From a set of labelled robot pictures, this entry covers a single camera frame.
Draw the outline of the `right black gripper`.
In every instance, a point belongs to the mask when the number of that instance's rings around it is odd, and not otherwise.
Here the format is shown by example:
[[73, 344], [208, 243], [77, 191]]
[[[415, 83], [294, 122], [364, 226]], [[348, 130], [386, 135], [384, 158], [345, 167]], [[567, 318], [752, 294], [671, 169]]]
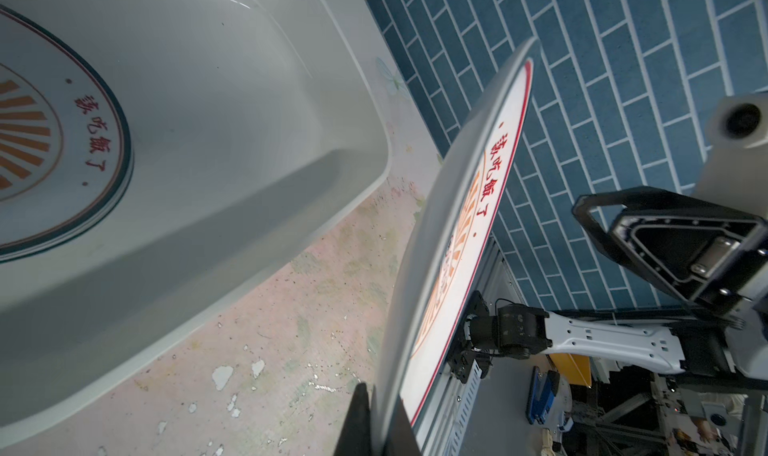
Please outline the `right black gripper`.
[[595, 248], [658, 290], [767, 336], [765, 219], [651, 187], [583, 195]]

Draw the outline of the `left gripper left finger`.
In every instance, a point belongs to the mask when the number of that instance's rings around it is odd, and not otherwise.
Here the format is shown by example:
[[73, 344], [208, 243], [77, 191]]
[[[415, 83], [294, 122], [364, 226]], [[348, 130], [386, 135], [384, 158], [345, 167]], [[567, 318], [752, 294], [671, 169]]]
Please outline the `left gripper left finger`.
[[371, 402], [364, 382], [355, 386], [334, 456], [371, 456]]

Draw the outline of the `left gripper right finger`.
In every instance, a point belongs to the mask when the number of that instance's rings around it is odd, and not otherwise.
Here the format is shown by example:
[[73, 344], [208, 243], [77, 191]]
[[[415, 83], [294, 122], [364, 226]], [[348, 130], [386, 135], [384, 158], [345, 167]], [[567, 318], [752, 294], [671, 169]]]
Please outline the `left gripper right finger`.
[[405, 411], [403, 402], [398, 400], [392, 417], [384, 447], [385, 456], [421, 456], [415, 433]]

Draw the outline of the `orange sunburst plate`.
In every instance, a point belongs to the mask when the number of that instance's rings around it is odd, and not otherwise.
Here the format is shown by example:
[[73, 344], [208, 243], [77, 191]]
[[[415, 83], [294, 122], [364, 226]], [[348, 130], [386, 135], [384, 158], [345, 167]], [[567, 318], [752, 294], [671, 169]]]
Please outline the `orange sunburst plate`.
[[530, 102], [539, 54], [526, 40], [484, 90], [453, 141], [399, 268], [371, 402], [371, 452], [397, 413], [413, 423], [451, 345], [492, 232]]
[[134, 147], [94, 68], [60, 38], [1, 9], [1, 260], [52, 250], [125, 194]]

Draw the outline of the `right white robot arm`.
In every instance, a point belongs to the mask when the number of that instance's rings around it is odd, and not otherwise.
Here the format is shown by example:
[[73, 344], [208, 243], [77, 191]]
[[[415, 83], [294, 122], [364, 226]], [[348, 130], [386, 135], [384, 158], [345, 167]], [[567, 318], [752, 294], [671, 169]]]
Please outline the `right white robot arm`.
[[509, 303], [465, 317], [465, 356], [573, 354], [690, 385], [766, 389], [763, 217], [650, 187], [581, 196], [573, 215], [603, 256], [677, 299], [680, 310], [584, 320]]

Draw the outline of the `white plastic bin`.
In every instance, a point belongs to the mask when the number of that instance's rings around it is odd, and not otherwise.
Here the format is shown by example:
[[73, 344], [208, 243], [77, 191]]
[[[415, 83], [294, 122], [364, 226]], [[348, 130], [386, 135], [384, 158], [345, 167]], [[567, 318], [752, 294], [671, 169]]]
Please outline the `white plastic bin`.
[[84, 235], [1, 260], [1, 443], [107, 394], [370, 195], [389, 141], [353, 52], [363, 0], [1, 0], [104, 79], [123, 198]]

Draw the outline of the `aluminium mounting rail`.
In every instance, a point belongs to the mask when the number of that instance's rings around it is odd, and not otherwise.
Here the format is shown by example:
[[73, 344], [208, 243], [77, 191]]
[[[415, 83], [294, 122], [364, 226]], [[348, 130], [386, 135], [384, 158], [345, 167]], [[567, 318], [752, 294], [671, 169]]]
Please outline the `aluminium mounting rail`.
[[491, 368], [490, 356], [479, 356], [468, 342], [466, 322], [490, 316], [509, 300], [524, 301], [497, 241], [487, 243], [478, 273], [460, 315], [459, 326], [440, 367], [435, 385], [413, 425], [423, 455], [457, 455], [470, 422], [481, 376]]

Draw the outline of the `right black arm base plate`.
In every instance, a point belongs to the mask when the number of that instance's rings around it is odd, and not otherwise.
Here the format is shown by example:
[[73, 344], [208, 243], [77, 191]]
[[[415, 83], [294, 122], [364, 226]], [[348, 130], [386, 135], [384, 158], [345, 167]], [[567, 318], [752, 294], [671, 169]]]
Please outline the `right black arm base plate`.
[[476, 317], [486, 317], [489, 315], [490, 312], [482, 298], [482, 293], [474, 290], [470, 294], [461, 314], [459, 325], [446, 356], [446, 362], [450, 367], [451, 375], [462, 384], [468, 383], [474, 363], [480, 369], [481, 379], [487, 376], [492, 366], [491, 356], [476, 350], [469, 336], [469, 322]]

